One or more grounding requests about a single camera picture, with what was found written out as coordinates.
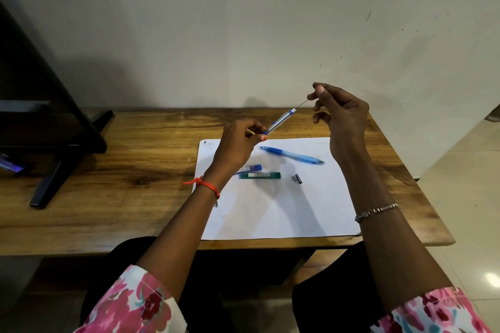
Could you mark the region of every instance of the sleeve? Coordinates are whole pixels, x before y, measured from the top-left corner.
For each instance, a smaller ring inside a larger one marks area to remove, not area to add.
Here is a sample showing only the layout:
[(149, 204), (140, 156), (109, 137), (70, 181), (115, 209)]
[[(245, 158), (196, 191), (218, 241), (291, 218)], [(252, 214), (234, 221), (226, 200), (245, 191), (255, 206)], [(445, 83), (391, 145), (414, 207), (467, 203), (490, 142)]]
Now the sleeve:
[(184, 333), (187, 324), (164, 286), (139, 266), (129, 266), (74, 333)]
[(461, 289), (447, 287), (416, 297), (372, 325), (373, 333), (492, 333)]

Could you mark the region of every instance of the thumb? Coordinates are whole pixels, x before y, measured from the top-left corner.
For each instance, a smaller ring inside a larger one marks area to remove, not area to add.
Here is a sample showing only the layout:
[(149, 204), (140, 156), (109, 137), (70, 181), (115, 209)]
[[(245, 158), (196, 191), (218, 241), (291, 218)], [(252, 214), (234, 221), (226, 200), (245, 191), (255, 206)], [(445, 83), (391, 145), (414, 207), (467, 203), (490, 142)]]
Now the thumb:
[(255, 146), (259, 142), (267, 140), (266, 135), (252, 135), (250, 138), (247, 139), (247, 141), (252, 145)]
[(328, 109), (328, 112), (330, 112), (330, 115), (334, 114), (337, 109), (340, 108), (334, 97), (325, 90), (323, 86), (317, 86), (315, 92), (317, 98), (322, 102), (323, 106)]

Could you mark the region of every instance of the red string bracelet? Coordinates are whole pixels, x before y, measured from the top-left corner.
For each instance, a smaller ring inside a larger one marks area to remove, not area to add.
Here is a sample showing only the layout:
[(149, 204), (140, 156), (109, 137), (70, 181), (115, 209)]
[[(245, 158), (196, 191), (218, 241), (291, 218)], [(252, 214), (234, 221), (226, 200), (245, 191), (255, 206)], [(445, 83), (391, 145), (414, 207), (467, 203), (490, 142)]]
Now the red string bracelet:
[(214, 185), (212, 185), (208, 182), (204, 182), (204, 181), (202, 181), (202, 179), (203, 179), (203, 175), (199, 178), (194, 178), (192, 181), (184, 182), (183, 185), (192, 185), (193, 183), (196, 183), (196, 185), (205, 185), (209, 189), (211, 189), (212, 191), (214, 191), (216, 193), (217, 200), (218, 200), (218, 198), (221, 197), (221, 194), (219, 193), (219, 191), (217, 191), (217, 189), (215, 188)]

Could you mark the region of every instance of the black stand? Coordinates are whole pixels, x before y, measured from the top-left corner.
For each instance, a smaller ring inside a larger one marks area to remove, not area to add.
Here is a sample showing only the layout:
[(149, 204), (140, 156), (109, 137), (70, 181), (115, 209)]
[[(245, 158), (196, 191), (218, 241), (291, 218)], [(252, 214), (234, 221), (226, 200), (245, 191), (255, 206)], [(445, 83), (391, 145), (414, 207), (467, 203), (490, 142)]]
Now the black stand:
[[(112, 111), (105, 111), (95, 115), (91, 122), (101, 132), (113, 117)], [(83, 151), (56, 155), (49, 172), (38, 185), (29, 205), (38, 210), (44, 209), (52, 197), (59, 190), (73, 170), (78, 166), (82, 158), (88, 154)]]

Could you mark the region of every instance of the black pants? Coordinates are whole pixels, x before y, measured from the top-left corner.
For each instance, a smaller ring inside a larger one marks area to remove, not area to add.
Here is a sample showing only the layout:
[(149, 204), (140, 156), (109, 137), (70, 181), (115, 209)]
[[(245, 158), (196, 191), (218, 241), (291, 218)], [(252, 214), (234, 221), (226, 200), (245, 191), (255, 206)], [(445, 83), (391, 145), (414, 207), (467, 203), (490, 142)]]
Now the black pants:
[[(118, 245), (102, 259), (87, 292), (80, 324), (123, 271), (137, 263), (156, 237), (141, 237)], [(232, 332), (228, 312), (207, 278), (207, 261), (195, 256), (179, 308), (190, 333)], [(318, 331), (369, 331), (384, 316), (362, 242), (349, 248), (322, 272), (295, 286), (293, 313), (301, 333)]]

